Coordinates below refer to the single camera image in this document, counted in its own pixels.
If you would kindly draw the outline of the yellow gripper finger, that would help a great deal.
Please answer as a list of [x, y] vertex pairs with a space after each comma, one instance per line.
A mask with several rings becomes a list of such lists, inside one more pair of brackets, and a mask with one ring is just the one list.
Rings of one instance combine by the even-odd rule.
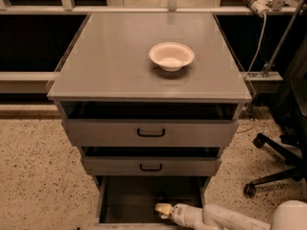
[[174, 207], [170, 203], [157, 203], [154, 210], [162, 219], [168, 219], [174, 212]]

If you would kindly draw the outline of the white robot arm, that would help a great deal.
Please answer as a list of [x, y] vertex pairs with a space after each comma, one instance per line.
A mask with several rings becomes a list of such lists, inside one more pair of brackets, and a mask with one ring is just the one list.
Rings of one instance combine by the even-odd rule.
[[202, 208], [187, 204], [157, 203], [154, 208], [162, 219], [193, 230], [307, 230], [307, 204], [298, 200], [281, 203], [272, 222], [250, 218], [215, 204]]

